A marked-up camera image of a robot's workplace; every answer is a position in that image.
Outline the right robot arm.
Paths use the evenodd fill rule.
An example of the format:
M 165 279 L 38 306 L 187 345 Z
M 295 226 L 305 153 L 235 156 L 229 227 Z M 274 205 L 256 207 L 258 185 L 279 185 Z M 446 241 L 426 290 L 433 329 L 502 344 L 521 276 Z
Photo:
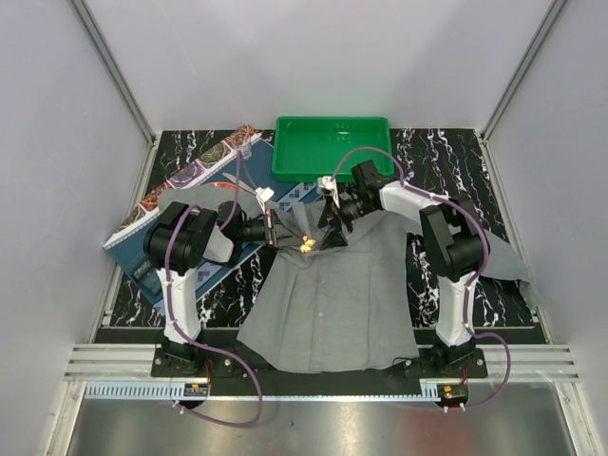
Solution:
M 465 371 L 474 357 L 472 327 L 474 291 L 489 260 L 489 243 L 466 197 L 439 196 L 407 183 L 403 176 L 383 176 L 373 161 L 351 169 L 356 198 L 342 200 L 336 177 L 317 179 L 326 204 L 320 227 L 333 216 L 349 230 L 352 222 L 376 211 L 386 211 L 415 221 L 422 228 L 429 269 L 438 277 L 440 311 L 436 342 L 421 356 L 421 365 L 446 377 Z

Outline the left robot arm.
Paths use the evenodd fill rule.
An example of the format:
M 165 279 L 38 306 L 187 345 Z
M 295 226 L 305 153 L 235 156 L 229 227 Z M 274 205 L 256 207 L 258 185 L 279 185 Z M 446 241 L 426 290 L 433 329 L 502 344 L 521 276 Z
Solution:
M 234 267 L 245 242 L 297 248 L 308 240 L 284 225 L 270 208 L 247 218 L 235 201 L 216 210 L 170 203 L 143 241 L 143 252 L 160 280 L 166 317 L 151 375 L 196 376 L 210 366 L 205 351 L 193 344 L 202 342 L 196 289 L 197 269 L 203 261 Z

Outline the grey button shirt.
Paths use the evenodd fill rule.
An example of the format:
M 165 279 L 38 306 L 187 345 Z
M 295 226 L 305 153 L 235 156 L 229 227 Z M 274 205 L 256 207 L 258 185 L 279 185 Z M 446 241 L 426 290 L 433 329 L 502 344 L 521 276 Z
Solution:
M 277 254 L 237 340 L 274 368 L 295 373 L 384 369 L 418 352 L 406 290 L 405 238 L 419 223 L 386 211 L 362 217 L 348 246 Z M 529 306 L 542 302 L 512 247 L 493 250 L 482 276 L 519 280 Z

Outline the gold leaf brooch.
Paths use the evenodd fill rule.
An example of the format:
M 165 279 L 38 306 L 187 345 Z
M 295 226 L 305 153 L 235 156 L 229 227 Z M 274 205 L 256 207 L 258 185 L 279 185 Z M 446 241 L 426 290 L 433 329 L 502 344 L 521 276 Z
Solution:
M 299 250 L 302 254 L 308 254 L 314 249 L 315 244 L 316 241 L 313 238 L 304 236 L 302 238 L 302 243 L 299 246 Z

